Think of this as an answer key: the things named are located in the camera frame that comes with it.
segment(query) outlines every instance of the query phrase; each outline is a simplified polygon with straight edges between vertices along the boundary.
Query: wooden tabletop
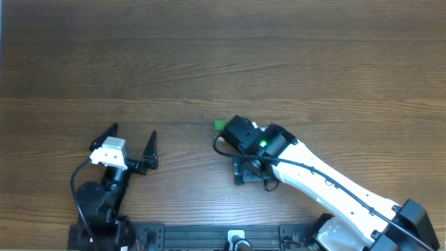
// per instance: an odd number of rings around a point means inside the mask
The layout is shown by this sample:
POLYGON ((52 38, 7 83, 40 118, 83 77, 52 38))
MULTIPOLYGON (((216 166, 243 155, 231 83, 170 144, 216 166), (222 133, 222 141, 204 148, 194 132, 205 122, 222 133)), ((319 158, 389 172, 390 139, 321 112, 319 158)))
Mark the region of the wooden tabletop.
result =
MULTIPOLYGON (((166 225, 312 222, 281 185, 235 186, 214 121, 278 123, 364 188, 446 223, 446 2, 5 0, 0 248, 66 247, 70 177, 113 122, 140 158, 122 214, 166 225)), ((88 166, 77 184, 99 180, 88 166)))

